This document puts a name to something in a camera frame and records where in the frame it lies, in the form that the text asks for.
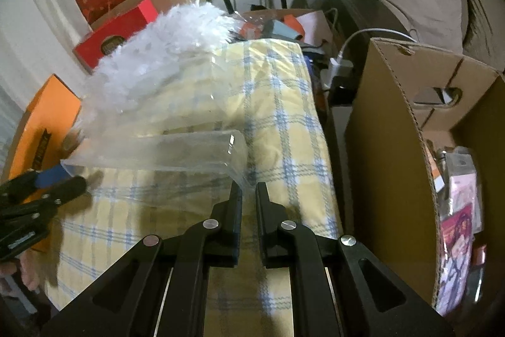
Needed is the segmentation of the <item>person right hand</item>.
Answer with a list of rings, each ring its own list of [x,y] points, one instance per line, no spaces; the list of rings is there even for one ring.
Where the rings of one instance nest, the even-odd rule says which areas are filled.
[[[2,262],[1,274],[1,295],[13,297],[15,292],[7,283],[7,277],[20,273],[21,281],[29,291],[34,291],[40,284],[37,270],[36,253],[32,249],[25,250],[15,260]]]

